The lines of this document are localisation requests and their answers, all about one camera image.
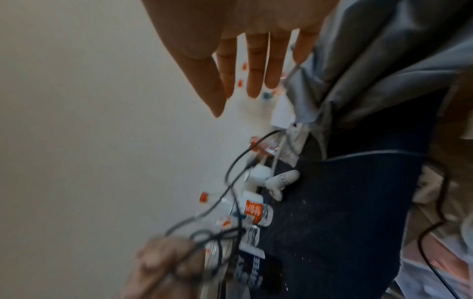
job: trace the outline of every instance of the hand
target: hand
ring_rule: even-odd
[[[152,293],[142,297],[147,290],[163,277],[184,257],[195,243],[178,237],[160,237],[148,243],[136,254],[136,266],[120,295],[120,299],[197,299],[196,285],[165,279]],[[205,251],[201,250],[177,269],[181,276],[199,275],[203,272]]]
[[[222,114],[235,88],[237,39],[246,34],[249,73],[246,91],[257,97],[263,81],[280,80],[289,37],[301,29],[293,52],[304,62],[322,22],[338,0],[142,0],[164,46],[209,106]],[[267,49],[270,56],[266,66]],[[212,54],[217,54],[217,65]]]

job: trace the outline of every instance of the gray cloth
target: gray cloth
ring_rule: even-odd
[[[472,12],[468,0],[342,0],[284,82],[321,158],[333,132],[451,86],[473,64]]]

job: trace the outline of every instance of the orange label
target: orange label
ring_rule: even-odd
[[[260,203],[246,201],[245,215],[253,217],[253,224],[258,224],[263,215],[263,205]]]

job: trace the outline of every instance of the black surface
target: black surface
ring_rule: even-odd
[[[334,135],[329,156],[403,149],[426,153],[445,90],[374,114]],[[310,155],[309,138],[303,154]],[[407,211],[423,161],[406,156],[369,156],[316,164],[299,162],[301,178],[275,203],[272,224],[260,244],[281,258],[279,296],[253,299],[378,299],[399,270]],[[279,162],[276,173],[290,170]]]

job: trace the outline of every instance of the bottle cap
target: bottle cap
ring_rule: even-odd
[[[199,202],[206,203],[208,201],[208,193],[207,192],[202,192],[201,198],[199,199]]]

